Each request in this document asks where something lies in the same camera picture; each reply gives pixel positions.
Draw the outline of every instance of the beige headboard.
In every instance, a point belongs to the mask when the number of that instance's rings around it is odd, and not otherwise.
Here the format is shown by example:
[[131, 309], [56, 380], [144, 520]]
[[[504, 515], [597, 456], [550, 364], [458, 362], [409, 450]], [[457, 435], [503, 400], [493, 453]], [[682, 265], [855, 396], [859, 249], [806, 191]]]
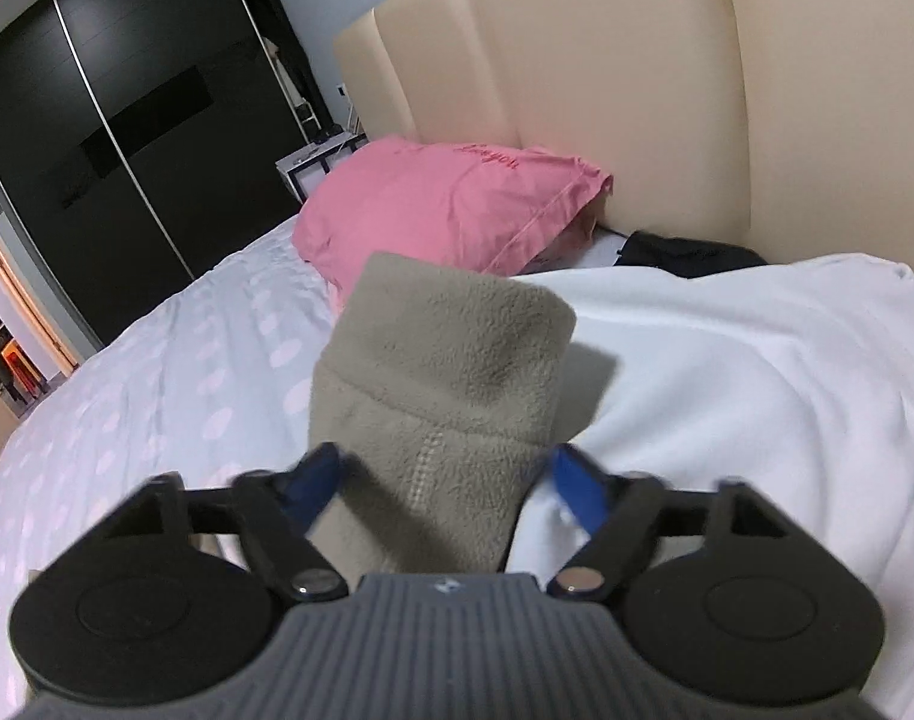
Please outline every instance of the beige headboard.
[[914, 268], [914, 0], [388, 0], [335, 51], [371, 137], [579, 153], [614, 229]]

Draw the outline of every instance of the metal screw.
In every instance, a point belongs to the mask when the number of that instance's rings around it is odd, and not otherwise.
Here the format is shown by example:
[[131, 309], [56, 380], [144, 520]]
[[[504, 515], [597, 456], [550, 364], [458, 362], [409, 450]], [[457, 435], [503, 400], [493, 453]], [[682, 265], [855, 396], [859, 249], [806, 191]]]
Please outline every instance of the metal screw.
[[340, 575], [329, 568], [308, 568], [301, 571], [290, 583], [300, 595], [313, 597], [333, 592], [340, 586]]
[[585, 593], [599, 590], [604, 586], [604, 575], [595, 568], [586, 568], [583, 565], [575, 565], [572, 568], [564, 568], [556, 575], [556, 584], [559, 584], [570, 595], [583, 595]]

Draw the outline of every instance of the fleece fabric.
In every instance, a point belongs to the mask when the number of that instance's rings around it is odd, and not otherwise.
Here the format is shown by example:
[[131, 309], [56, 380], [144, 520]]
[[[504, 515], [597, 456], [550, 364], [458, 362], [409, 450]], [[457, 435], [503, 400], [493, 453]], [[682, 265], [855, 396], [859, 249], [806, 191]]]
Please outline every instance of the fleece fabric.
[[545, 288], [370, 258], [311, 388], [310, 445], [359, 458], [311, 533], [348, 581], [503, 565], [574, 323]]

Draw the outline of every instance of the black circular cap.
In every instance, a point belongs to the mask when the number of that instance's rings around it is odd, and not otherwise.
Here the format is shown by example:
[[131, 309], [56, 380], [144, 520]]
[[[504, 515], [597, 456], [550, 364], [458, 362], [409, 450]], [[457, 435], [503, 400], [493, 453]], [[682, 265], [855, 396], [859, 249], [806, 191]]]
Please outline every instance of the black circular cap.
[[737, 577], [713, 587], [705, 599], [710, 619], [732, 637], [780, 641], [795, 637], [813, 622], [817, 607], [789, 581], [775, 577]]
[[10, 642], [38, 689], [146, 707], [238, 672], [276, 619], [266, 587], [242, 568], [165, 536], [129, 536], [62, 557], [29, 584]]
[[116, 641], [159, 637], [180, 623], [190, 596], [169, 577], [124, 577], [86, 590], [76, 615], [89, 631]]
[[796, 543], [748, 538], [645, 571], [620, 605], [628, 640], [674, 682], [734, 704], [858, 688], [883, 641], [879, 607], [833, 557]]

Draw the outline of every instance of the pink pillow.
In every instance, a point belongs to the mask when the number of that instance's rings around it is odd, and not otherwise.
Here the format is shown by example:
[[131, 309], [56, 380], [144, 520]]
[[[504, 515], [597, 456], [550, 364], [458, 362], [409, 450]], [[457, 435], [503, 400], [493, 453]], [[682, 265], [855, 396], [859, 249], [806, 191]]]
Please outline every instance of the pink pillow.
[[422, 146], [389, 137], [335, 167], [296, 218], [293, 245], [340, 304], [375, 251], [519, 274], [610, 176], [538, 148]]

